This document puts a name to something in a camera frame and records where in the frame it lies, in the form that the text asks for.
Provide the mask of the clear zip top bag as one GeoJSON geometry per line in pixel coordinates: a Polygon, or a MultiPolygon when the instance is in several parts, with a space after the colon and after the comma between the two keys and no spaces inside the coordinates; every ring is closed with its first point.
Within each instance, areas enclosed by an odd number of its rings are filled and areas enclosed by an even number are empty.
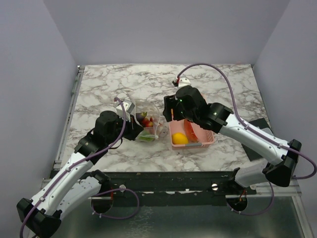
{"type": "Polygon", "coordinates": [[[155,104],[136,101],[136,119],[143,127],[143,131],[137,136],[138,141],[153,142],[159,139],[163,125],[159,109],[155,104]]]}

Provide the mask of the dark purple eggplant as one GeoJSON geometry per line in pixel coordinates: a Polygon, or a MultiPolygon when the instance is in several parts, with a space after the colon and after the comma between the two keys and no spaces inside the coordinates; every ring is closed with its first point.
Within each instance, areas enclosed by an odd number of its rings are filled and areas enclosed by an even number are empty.
{"type": "Polygon", "coordinates": [[[143,119],[147,116],[147,112],[136,113],[136,120],[138,123],[142,123],[143,119]]]}

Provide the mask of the green grape bunch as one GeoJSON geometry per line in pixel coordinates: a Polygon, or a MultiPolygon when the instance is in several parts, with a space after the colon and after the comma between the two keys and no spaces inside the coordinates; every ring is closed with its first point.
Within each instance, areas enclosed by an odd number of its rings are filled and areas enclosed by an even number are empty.
{"type": "Polygon", "coordinates": [[[144,142],[152,142],[156,139],[156,136],[148,131],[142,131],[139,135],[138,135],[138,140],[140,141],[144,141],[144,142]]]}

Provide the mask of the yellow lemon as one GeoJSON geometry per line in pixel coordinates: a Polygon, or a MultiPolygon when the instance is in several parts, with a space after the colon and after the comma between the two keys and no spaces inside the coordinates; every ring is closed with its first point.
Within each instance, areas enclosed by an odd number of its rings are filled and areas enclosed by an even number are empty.
{"type": "Polygon", "coordinates": [[[172,143],[174,145],[181,145],[181,144],[189,143],[189,140],[188,140],[187,136],[185,134],[183,134],[183,133],[180,133],[180,132],[174,133],[171,136],[171,138],[172,138],[172,143]]]}

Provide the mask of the red watermelon slice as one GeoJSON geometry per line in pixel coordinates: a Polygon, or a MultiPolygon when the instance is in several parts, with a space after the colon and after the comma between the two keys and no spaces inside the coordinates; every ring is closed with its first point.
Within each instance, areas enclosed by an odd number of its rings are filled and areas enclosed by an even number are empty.
{"type": "Polygon", "coordinates": [[[195,134],[193,123],[187,119],[183,122],[184,132],[190,142],[198,143],[200,142],[197,135],[195,134]]]}

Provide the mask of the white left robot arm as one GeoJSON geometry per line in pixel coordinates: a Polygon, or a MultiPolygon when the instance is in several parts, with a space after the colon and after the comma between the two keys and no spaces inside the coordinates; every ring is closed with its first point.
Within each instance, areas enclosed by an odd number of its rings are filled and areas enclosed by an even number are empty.
{"type": "Polygon", "coordinates": [[[134,113],[121,109],[101,112],[94,128],[79,140],[52,180],[31,199],[22,198],[17,203],[22,227],[39,238],[50,238],[67,214],[87,198],[126,191],[123,185],[114,187],[103,172],[89,170],[118,141],[135,140],[142,131],[134,113]]]}

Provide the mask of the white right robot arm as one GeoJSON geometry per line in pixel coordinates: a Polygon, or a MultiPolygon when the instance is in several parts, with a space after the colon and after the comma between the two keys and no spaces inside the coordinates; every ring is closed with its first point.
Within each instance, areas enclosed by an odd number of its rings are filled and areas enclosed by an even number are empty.
{"type": "Polygon", "coordinates": [[[207,103],[199,90],[184,86],[176,94],[164,97],[163,115],[167,121],[187,119],[202,129],[235,139],[261,155],[265,161],[247,168],[237,168],[227,182],[228,190],[238,194],[250,185],[269,181],[288,187],[298,163],[302,144],[286,141],[238,120],[234,112],[220,103],[207,103]]]}

